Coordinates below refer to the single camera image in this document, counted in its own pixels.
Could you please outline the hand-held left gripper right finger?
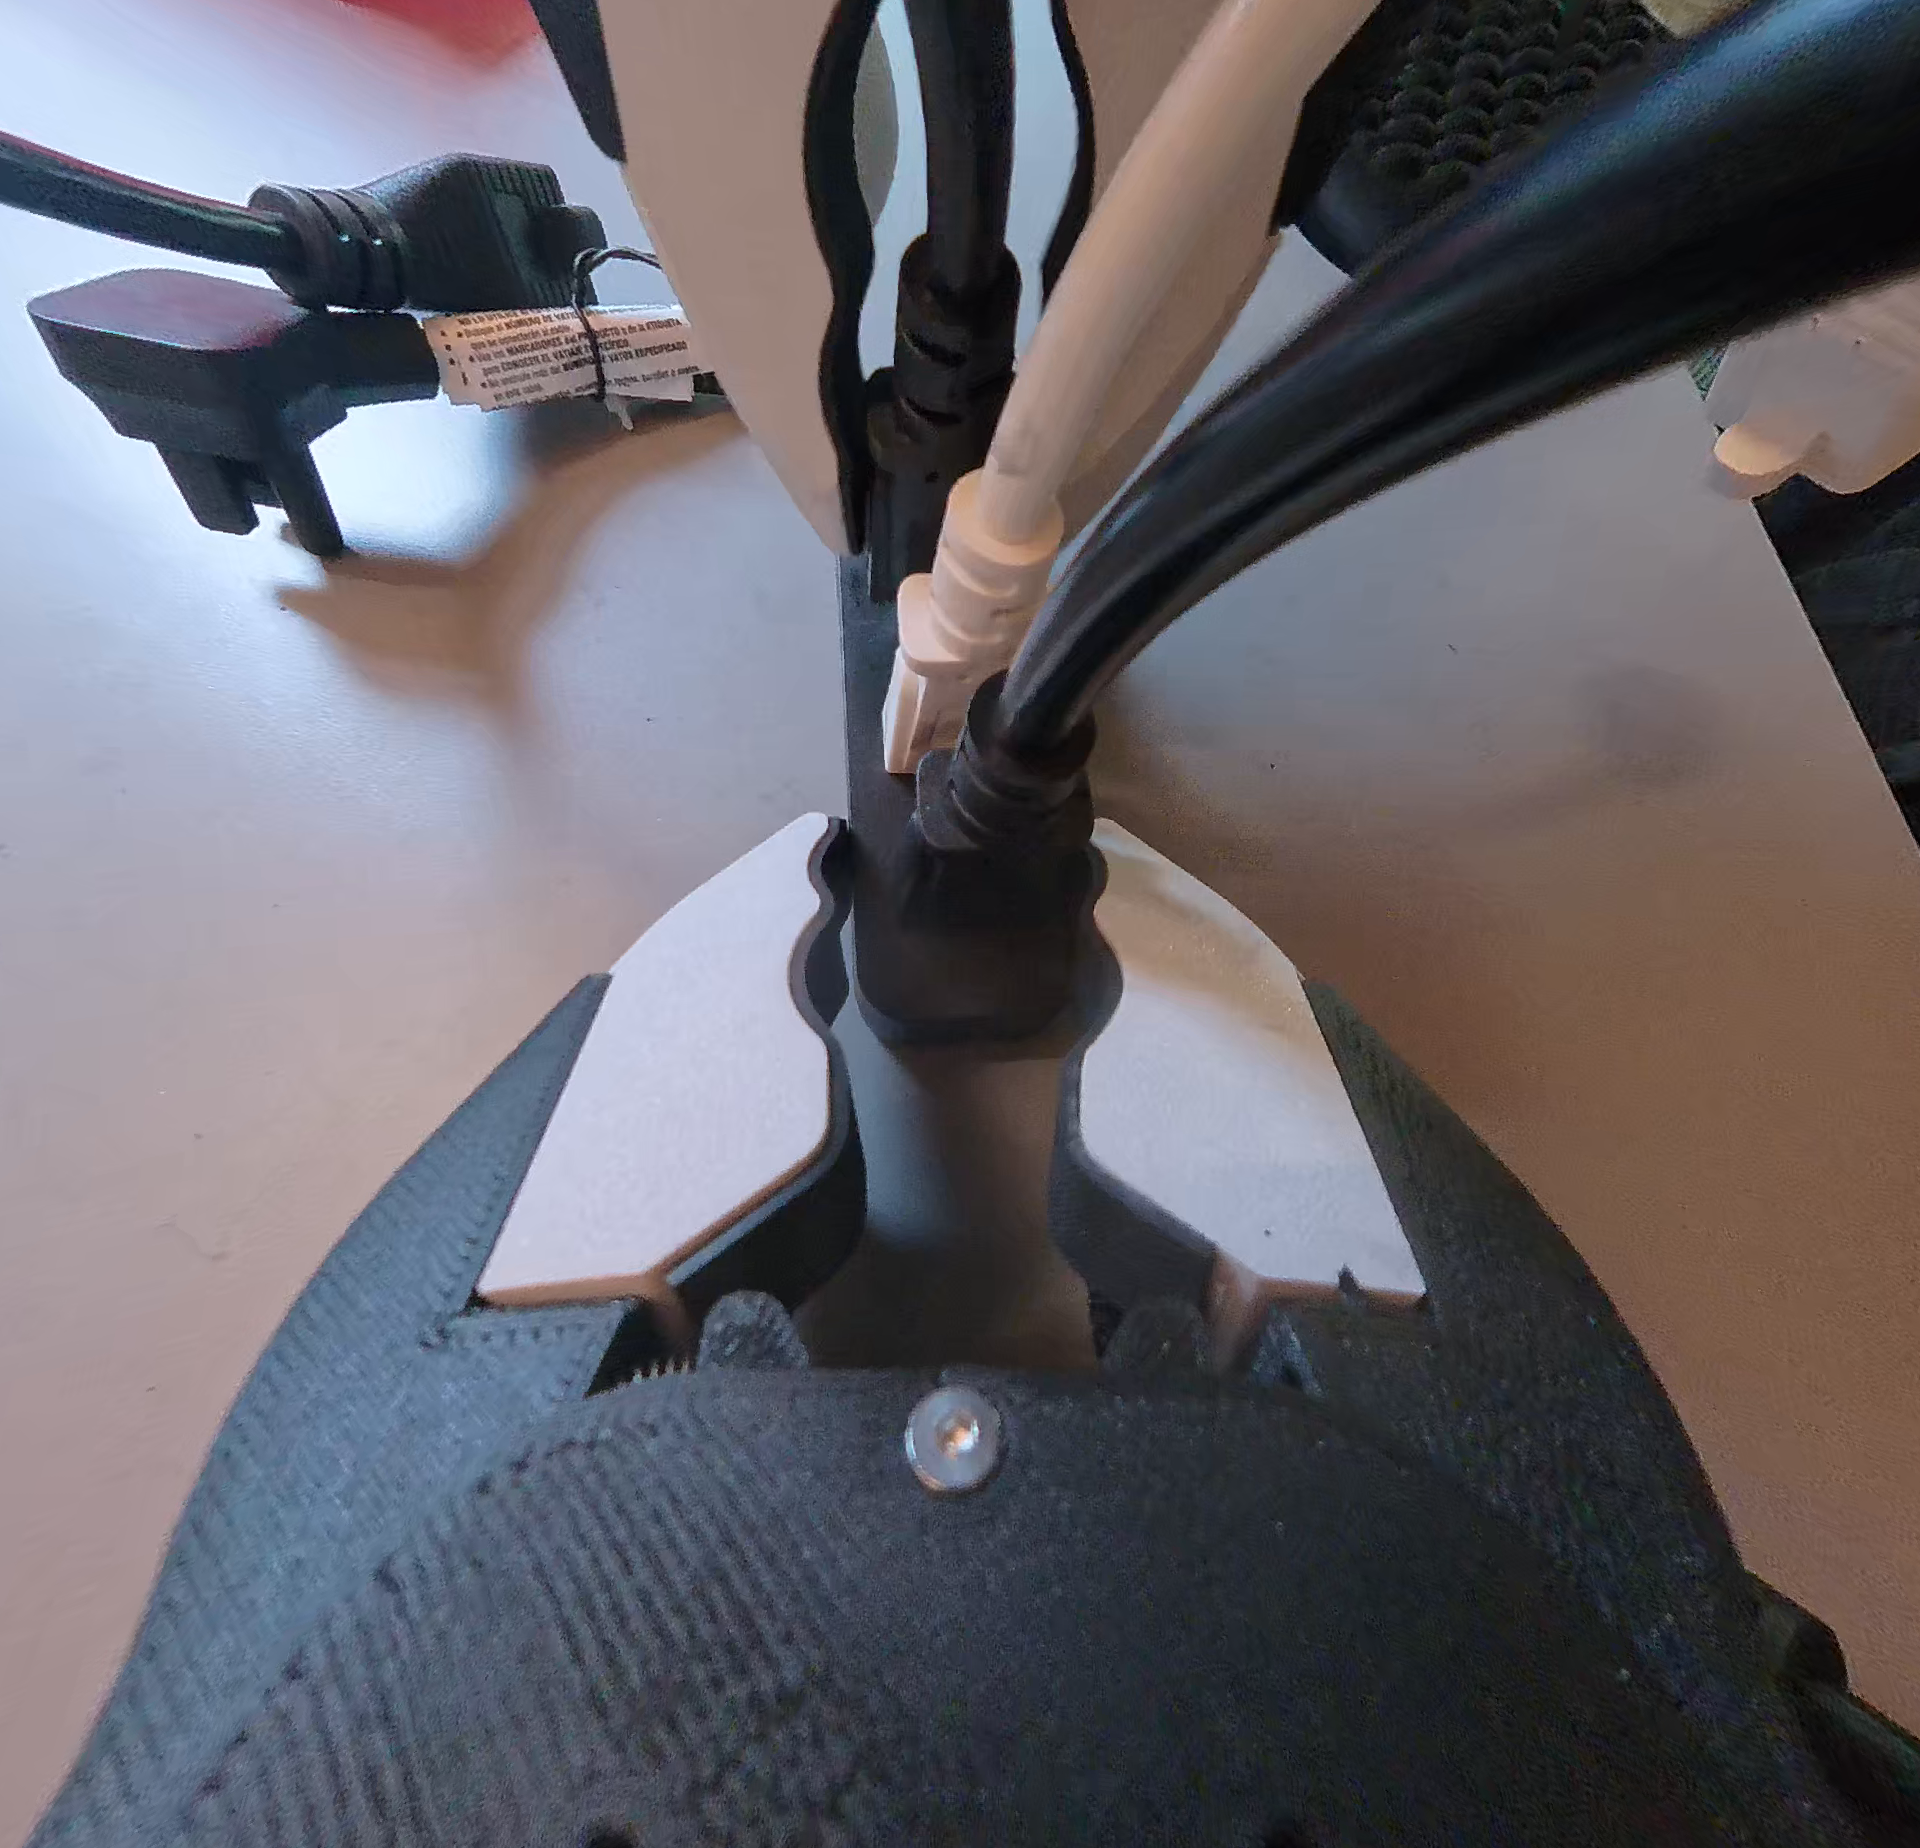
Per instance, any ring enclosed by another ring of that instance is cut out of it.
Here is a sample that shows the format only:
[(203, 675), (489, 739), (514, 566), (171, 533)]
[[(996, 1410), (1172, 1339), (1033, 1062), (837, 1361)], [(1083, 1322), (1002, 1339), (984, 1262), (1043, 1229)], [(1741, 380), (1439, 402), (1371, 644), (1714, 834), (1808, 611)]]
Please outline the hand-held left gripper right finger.
[(1096, 820), (1051, 1219), (1111, 1302), (1426, 1293), (1306, 981), (1240, 909)]

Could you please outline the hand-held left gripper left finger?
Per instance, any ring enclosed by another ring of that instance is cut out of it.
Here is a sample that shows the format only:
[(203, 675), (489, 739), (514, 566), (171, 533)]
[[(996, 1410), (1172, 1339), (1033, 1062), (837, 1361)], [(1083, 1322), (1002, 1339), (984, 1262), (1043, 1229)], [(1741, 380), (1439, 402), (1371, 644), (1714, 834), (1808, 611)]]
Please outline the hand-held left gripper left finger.
[(613, 964), (477, 1293), (489, 1305), (802, 1305), (867, 1167), (833, 1020), (847, 825), (803, 812)]

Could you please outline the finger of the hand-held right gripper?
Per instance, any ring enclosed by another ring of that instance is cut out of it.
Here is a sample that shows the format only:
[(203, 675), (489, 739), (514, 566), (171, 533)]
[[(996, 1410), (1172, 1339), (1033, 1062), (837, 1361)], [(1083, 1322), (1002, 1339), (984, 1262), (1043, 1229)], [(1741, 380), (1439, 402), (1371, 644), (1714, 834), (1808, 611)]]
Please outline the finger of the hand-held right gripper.
[(692, 339), (819, 538), (859, 553), (855, 85), (882, 0), (597, 3), (629, 191)]
[[(1078, 131), (1063, 208), (1043, 248), (1043, 293), (1057, 286), (1092, 209), (1219, 5), (1048, 0)], [(1267, 113), (1257, 142), (1240, 153), (1210, 225), (1172, 280), (1175, 297), (1249, 295), (1274, 253), (1278, 189), (1279, 115)]]

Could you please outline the black power strip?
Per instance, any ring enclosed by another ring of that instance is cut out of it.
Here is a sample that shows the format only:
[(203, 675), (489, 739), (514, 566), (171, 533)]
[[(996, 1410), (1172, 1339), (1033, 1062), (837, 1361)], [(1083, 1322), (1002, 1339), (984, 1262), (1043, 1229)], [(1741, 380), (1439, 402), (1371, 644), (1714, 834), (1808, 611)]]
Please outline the black power strip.
[[(98, 276), (31, 300), (55, 371), (125, 439), (156, 451), (195, 521), (225, 536), (285, 519), (294, 544), (350, 560), (313, 444), (351, 409), (447, 397), (519, 408), (682, 408), (703, 397), (678, 308), (308, 311), (277, 289), (186, 270)], [(1063, 760), (1004, 757), (963, 773), (889, 777), (878, 727), (904, 591), (877, 553), (842, 555), (838, 621), (852, 805), (855, 989), (898, 1045), (1012, 1045), (1075, 1003), (1102, 864), (1093, 805)]]

